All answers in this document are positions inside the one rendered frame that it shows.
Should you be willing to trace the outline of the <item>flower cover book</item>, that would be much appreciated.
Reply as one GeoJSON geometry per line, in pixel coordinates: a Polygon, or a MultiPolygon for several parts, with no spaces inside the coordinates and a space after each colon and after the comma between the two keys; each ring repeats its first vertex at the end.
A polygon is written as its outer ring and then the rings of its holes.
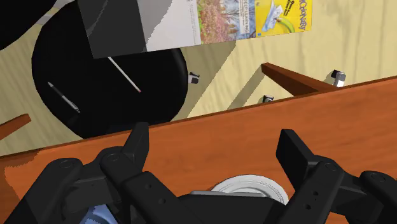
{"type": "Polygon", "coordinates": [[[202,44],[256,36],[255,0],[196,0],[202,44]]]}

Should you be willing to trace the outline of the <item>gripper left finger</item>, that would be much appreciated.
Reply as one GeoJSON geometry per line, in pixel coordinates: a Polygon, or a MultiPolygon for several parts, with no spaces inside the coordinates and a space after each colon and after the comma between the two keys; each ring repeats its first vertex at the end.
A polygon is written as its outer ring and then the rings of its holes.
{"type": "Polygon", "coordinates": [[[89,164],[59,158],[43,169],[4,224],[79,224],[91,207],[119,204],[122,224],[134,207],[146,224],[199,224],[199,219],[158,179],[143,171],[146,122],[136,123],[123,146],[102,150],[89,164]]]}

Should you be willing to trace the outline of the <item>white round plate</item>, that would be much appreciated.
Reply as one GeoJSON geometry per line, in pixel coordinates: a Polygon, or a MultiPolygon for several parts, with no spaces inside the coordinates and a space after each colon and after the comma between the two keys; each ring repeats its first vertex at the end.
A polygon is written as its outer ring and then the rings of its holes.
{"type": "Polygon", "coordinates": [[[238,175],[214,185],[212,191],[224,193],[260,193],[283,204],[289,201],[284,188],[274,180],[254,174],[238,175]]]}

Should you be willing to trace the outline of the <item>white pencil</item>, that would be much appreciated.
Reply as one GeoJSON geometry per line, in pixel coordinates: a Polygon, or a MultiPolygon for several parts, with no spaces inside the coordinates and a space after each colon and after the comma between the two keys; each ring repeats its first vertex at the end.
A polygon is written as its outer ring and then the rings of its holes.
{"type": "Polygon", "coordinates": [[[125,73],[125,71],[111,58],[108,57],[111,63],[121,72],[121,74],[128,80],[128,82],[139,92],[141,93],[141,89],[129,78],[129,76],[125,73]]]}

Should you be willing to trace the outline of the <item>yellow book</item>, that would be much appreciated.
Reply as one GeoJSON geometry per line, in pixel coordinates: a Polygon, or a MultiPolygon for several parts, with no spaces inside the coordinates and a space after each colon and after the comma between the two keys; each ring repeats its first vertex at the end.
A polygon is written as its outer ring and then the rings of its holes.
{"type": "Polygon", "coordinates": [[[255,0],[256,37],[311,30],[313,0],[255,0]]]}

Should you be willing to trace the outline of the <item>black and silver pen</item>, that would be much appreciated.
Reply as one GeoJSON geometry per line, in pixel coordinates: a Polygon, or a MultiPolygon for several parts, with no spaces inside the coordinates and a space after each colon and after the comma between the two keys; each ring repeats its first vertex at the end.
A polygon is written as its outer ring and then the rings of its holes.
{"type": "Polygon", "coordinates": [[[77,113],[80,113],[80,109],[72,101],[70,101],[59,89],[57,89],[52,83],[48,81],[48,85],[52,88],[70,107],[72,107],[77,113]]]}

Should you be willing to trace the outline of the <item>blue object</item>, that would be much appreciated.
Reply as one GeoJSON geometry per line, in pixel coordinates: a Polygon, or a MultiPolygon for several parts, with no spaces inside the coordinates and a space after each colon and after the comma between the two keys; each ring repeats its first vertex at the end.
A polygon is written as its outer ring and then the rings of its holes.
{"type": "Polygon", "coordinates": [[[79,224],[118,224],[107,205],[90,207],[79,224]]]}

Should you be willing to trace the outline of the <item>black round table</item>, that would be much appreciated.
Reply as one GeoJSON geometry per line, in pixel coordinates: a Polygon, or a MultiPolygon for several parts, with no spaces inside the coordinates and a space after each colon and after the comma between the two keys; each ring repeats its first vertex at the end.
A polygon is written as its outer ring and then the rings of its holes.
{"type": "Polygon", "coordinates": [[[78,3],[68,3],[47,21],[36,40],[31,58],[36,90],[51,113],[82,138],[129,130],[136,122],[169,122],[179,113],[188,91],[188,70],[180,49],[112,59],[141,93],[109,59],[92,57],[78,3]]]}

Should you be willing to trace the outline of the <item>brown wooden desk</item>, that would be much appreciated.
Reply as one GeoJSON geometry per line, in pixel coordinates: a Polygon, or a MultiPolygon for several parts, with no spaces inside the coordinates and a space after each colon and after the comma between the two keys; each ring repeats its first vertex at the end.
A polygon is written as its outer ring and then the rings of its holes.
{"type": "Polygon", "coordinates": [[[145,168],[176,195],[239,174],[264,175],[292,194],[275,157],[282,129],[353,175],[373,170],[397,178],[397,75],[154,125],[145,168]]]}

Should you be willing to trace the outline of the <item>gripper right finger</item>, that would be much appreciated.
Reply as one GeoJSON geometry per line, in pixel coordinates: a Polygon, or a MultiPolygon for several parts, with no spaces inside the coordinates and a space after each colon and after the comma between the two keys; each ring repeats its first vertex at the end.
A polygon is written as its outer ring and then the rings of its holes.
{"type": "Polygon", "coordinates": [[[281,130],[276,157],[295,189],[277,224],[325,224],[330,213],[348,224],[397,224],[397,179],[378,171],[353,176],[291,129],[281,130]]]}

